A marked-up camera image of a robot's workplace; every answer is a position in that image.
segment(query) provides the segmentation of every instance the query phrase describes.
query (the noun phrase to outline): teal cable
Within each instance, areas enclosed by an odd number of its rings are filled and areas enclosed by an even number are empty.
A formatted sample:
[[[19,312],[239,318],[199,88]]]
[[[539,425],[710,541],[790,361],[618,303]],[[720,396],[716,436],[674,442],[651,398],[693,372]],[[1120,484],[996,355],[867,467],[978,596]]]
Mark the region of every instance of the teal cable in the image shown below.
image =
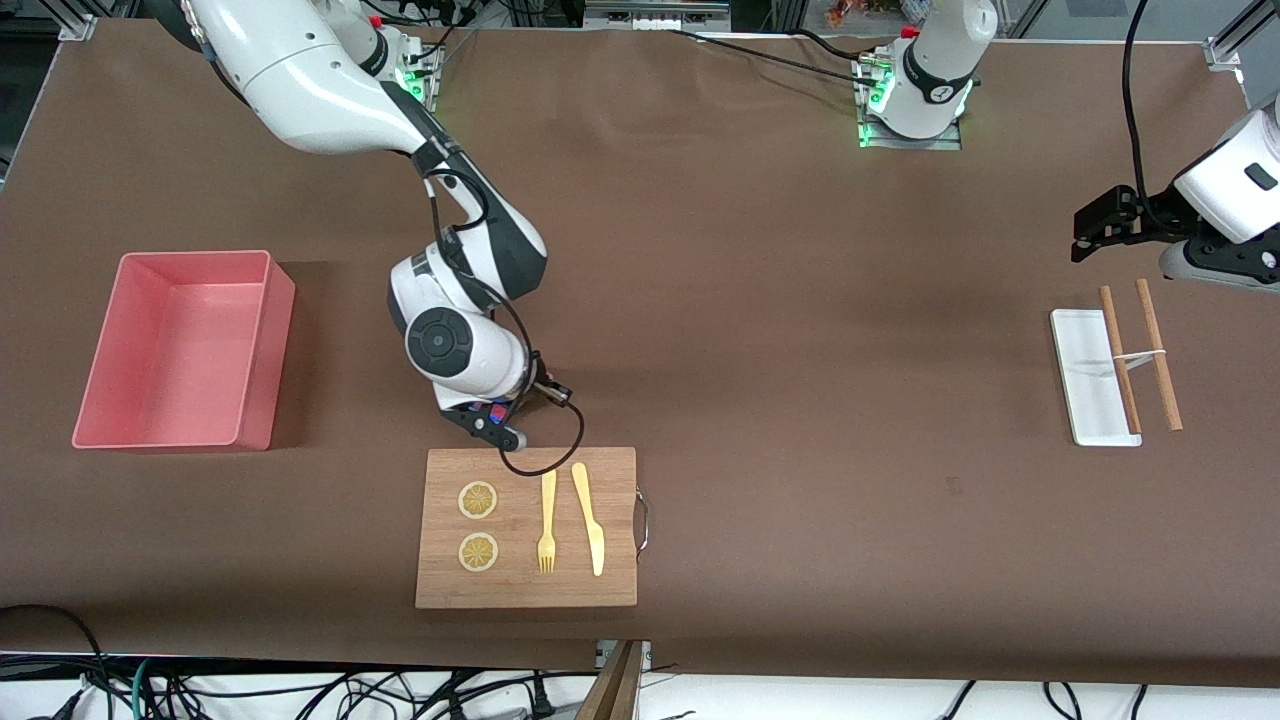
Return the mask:
[[[142,678],[146,675],[147,664],[151,662],[150,657],[138,662],[138,670],[133,674],[133,691],[129,693],[129,703],[133,707],[133,720],[142,720]]]

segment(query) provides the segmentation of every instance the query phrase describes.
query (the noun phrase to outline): table surface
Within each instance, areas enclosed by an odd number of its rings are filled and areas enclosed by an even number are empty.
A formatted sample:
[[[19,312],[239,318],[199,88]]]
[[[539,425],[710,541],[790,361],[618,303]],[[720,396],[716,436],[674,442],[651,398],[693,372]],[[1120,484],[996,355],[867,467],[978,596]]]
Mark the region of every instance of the table surface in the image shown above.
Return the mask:
[[[686,671],[1275,684],[1276,301],[1156,281],[1155,246],[1068,261],[1132,178],[1119,68],[996,44],[965,149],[902,152],[858,147],[838,81],[675,35],[477,33],[439,117],[547,240],[521,314],[586,442],[637,448],[653,543],[635,609],[419,611],[426,451],[471,445],[387,318],[430,234],[413,170],[291,150],[159,27],[102,22],[0,195],[0,602],[113,652],[581,666],[644,637]],[[1139,47],[1134,90],[1155,187],[1244,108],[1189,45]],[[238,247],[298,287],[276,448],[73,450],[119,256]],[[1188,429],[1139,374],[1144,445],[1076,447],[1048,313],[1110,283],[1137,343],[1137,277]]]

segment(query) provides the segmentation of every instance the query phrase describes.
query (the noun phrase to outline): lemon slice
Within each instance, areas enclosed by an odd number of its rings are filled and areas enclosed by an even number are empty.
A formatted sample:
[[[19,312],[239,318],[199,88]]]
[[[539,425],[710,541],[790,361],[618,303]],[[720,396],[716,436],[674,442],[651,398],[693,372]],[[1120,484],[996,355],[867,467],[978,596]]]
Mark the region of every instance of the lemon slice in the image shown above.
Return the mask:
[[[489,533],[471,533],[458,546],[458,562],[472,573],[484,573],[498,561],[498,541]]]
[[[472,520],[488,518],[497,506],[498,491],[489,483],[481,480],[467,483],[467,487],[458,493],[458,510]]]

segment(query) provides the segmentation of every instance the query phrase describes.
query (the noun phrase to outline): wooden dowel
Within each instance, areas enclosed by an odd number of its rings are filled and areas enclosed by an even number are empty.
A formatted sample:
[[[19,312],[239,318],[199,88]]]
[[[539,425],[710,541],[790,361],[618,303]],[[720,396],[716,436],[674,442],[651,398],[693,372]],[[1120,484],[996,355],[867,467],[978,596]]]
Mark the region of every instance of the wooden dowel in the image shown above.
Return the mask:
[[[1142,315],[1147,320],[1147,334],[1151,336],[1151,348],[1164,350],[1165,342],[1160,338],[1160,324],[1156,323],[1156,306],[1151,302],[1151,287],[1146,278],[1138,278],[1138,300],[1142,301]],[[1169,375],[1169,359],[1164,352],[1157,352],[1156,357],[1156,383],[1160,386],[1160,402],[1165,406],[1165,421],[1170,430],[1183,429],[1183,416],[1178,413],[1178,397],[1174,396],[1174,379]]]
[[[1107,340],[1111,342],[1111,357],[1116,368],[1116,379],[1120,382],[1120,398],[1124,401],[1124,418],[1129,423],[1132,434],[1142,434],[1142,423],[1138,421],[1138,402],[1133,398],[1133,383],[1129,382],[1129,368],[1125,361],[1116,357],[1124,355],[1124,345],[1120,342],[1120,325],[1116,323],[1116,306],[1111,301],[1111,287],[1098,288],[1102,296],[1102,319],[1107,325]]]

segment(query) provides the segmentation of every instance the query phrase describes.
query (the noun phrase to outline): white tray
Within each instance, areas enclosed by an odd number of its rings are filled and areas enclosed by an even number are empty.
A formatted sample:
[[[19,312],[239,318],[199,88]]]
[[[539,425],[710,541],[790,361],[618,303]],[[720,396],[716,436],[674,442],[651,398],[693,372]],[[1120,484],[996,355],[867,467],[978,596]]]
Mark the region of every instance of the white tray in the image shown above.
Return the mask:
[[[1142,436],[1129,432],[1120,398],[1107,324],[1102,310],[1053,310],[1053,343],[1062,370],[1066,414],[1075,445],[1138,447]]]

